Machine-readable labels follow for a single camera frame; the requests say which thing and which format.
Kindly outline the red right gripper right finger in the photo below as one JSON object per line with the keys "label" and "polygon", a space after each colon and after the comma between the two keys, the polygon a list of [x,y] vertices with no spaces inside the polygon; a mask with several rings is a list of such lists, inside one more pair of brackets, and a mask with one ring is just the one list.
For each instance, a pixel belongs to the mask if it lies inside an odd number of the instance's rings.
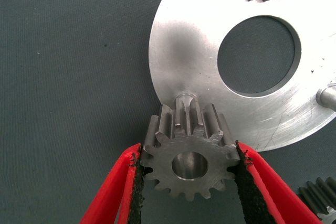
{"label": "red right gripper right finger", "polygon": [[240,162],[232,170],[246,223],[321,223],[256,150],[236,147]]}

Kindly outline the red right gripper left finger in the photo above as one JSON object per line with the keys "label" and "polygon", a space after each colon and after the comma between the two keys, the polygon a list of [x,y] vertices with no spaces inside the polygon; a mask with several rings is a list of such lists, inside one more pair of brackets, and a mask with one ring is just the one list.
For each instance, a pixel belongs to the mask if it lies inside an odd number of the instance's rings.
{"label": "red right gripper left finger", "polygon": [[114,164],[81,223],[140,223],[143,203],[141,144],[127,148]]}

